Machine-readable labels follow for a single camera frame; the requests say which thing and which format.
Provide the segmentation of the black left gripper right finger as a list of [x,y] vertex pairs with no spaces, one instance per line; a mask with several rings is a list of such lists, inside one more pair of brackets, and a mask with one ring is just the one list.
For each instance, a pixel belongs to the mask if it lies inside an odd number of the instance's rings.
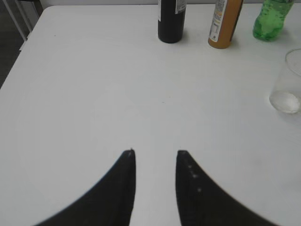
[[190,153],[176,158],[176,200],[183,226],[271,226],[220,188]]

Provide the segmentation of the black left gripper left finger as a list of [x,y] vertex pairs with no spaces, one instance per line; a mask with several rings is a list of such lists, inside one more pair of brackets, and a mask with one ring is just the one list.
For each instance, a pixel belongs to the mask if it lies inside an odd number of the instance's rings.
[[135,190],[135,152],[130,149],[124,151],[102,179],[82,197],[39,225],[128,226]]

